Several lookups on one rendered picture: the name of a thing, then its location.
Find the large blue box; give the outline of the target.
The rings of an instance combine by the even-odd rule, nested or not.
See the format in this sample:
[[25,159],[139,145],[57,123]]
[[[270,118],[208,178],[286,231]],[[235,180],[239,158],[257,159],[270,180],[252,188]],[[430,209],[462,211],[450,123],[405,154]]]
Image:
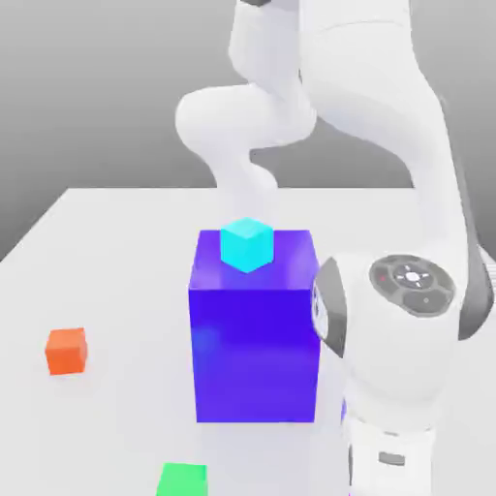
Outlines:
[[320,340],[311,318],[319,267],[308,231],[278,231],[274,260],[243,273],[202,231],[188,288],[199,422],[311,422]]

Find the small green cube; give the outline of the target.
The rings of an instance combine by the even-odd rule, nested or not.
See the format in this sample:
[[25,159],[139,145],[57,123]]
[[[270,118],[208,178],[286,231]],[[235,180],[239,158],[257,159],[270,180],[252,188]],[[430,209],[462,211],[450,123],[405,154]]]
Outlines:
[[165,463],[156,496],[208,496],[207,467],[189,463]]

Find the small cyan cube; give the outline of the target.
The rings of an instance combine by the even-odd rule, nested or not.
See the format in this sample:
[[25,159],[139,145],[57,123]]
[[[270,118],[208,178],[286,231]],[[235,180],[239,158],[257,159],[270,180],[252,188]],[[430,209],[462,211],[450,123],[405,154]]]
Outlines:
[[220,230],[221,261],[250,273],[274,260],[274,230],[252,218],[231,222]]

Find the small orange cube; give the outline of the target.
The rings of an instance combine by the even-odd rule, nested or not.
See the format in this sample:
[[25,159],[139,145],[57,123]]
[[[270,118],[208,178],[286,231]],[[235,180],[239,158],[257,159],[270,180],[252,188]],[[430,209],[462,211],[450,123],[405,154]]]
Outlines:
[[50,375],[82,373],[88,354],[84,328],[52,330],[46,341],[45,353]]

